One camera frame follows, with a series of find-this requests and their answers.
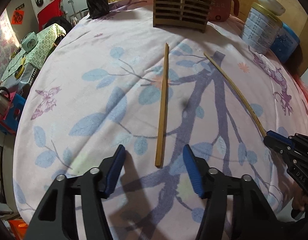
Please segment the kettle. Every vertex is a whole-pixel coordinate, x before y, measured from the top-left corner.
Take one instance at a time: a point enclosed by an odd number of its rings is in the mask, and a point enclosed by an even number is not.
[[[8,94],[8,97],[6,97],[0,93],[0,114],[6,116],[10,107],[10,92],[6,87],[0,87],[0,92],[1,91],[5,91]]]

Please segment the wooden chopstick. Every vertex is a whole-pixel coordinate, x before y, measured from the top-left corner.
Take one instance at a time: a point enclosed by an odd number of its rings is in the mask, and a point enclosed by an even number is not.
[[[161,167],[164,158],[164,147],[165,147],[165,136],[166,136],[166,92],[168,87],[168,54],[169,46],[165,44],[165,55],[164,55],[164,67],[163,67],[163,80],[162,80],[162,94],[161,94],[161,106],[159,110],[159,121],[158,121],[158,135],[156,144],[156,155],[155,155],[155,166]]]
[[[248,103],[248,101],[246,100],[246,98],[244,97],[244,95],[241,93],[241,91],[238,89],[238,87],[234,84],[234,82],[227,76],[227,74],[224,72],[224,70],[221,69],[221,67],[209,56],[204,52],[204,56],[207,57],[209,59],[209,61],[222,73],[222,75],[225,77],[225,79],[227,80],[227,82],[231,85],[231,87],[235,90],[235,92],[237,93],[237,95],[239,96],[239,98],[242,100],[243,104],[246,106],[248,112],[250,113],[250,115],[252,116],[255,124],[257,125],[260,133],[262,134],[263,137],[266,136],[266,131],[264,129],[264,127],[262,126],[261,122],[259,121],[259,119],[257,118],[255,112],[253,111],[253,109],[251,108],[250,104]]]

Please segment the human hand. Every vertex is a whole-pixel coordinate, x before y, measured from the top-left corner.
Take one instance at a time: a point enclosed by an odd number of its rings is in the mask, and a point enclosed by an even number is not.
[[[300,211],[305,210],[305,205],[308,204],[308,196],[304,193],[304,191],[297,187],[295,190],[294,199],[292,202],[292,208]]]

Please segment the alarm clock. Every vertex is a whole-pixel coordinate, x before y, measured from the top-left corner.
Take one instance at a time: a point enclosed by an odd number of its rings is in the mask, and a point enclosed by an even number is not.
[[[21,41],[22,48],[29,53],[38,43],[35,32],[28,33]]]

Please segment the red mug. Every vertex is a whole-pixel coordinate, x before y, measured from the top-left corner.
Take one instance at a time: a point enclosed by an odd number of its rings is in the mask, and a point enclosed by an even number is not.
[[[225,22],[231,13],[232,1],[234,1],[234,15],[238,16],[238,0],[215,0],[208,15],[209,21]]]

